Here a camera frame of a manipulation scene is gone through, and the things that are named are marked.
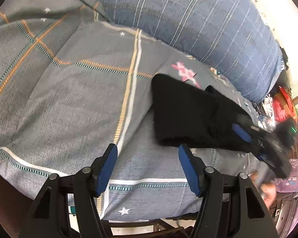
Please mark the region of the person's right hand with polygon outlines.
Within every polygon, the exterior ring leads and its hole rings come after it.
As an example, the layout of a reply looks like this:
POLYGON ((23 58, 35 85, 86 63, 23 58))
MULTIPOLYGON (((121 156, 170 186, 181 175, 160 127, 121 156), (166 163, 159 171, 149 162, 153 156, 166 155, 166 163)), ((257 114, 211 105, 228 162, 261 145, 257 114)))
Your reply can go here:
POLYGON ((274 183, 262 183, 259 188, 260 196, 269 209, 276 199, 277 191, 274 183))

